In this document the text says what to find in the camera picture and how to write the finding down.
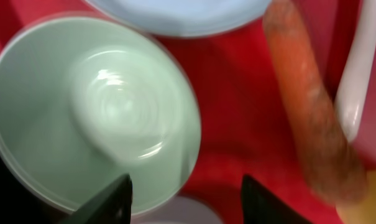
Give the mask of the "light blue bowl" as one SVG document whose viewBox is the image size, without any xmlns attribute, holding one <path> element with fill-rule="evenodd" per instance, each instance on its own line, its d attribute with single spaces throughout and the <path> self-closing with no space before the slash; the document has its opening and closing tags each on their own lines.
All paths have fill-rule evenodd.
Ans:
<svg viewBox="0 0 376 224">
<path fill-rule="evenodd" d="M 204 203 L 177 196 L 145 215 L 131 219 L 132 224 L 223 224 L 219 215 Z"/>
</svg>

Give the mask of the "orange carrot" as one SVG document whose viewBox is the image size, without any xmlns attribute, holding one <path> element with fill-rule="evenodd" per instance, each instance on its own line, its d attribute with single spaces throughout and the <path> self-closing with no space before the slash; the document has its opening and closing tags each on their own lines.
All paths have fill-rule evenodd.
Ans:
<svg viewBox="0 0 376 224">
<path fill-rule="evenodd" d="M 339 124 L 294 2 L 272 1 L 263 29 L 306 183 L 332 205 L 362 200 L 365 170 Z"/>
</svg>

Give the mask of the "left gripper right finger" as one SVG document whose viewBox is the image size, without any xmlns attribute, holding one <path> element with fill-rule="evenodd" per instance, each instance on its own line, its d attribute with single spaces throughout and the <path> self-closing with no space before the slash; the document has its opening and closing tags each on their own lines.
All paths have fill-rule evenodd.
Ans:
<svg viewBox="0 0 376 224">
<path fill-rule="evenodd" d="M 250 175 L 241 183 L 244 224 L 311 224 Z"/>
</svg>

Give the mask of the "green bowl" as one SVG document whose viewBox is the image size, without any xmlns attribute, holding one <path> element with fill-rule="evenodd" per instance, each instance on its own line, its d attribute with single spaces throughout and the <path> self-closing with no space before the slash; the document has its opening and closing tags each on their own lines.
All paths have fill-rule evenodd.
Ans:
<svg viewBox="0 0 376 224">
<path fill-rule="evenodd" d="M 156 41 L 94 17 L 59 17 L 0 54 L 0 156 L 34 195 L 66 213 L 128 174 L 132 214 L 172 198 L 198 158 L 195 93 Z"/>
</svg>

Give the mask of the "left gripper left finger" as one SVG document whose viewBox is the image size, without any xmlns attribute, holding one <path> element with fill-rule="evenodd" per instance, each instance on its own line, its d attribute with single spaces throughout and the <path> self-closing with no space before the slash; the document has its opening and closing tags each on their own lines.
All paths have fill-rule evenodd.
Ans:
<svg viewBox="0 0 376 224">
<path fill-rule="evenodd" d="M 130 224 L 132 180 L 123 174 L 59 224 Z"/>
</svg>

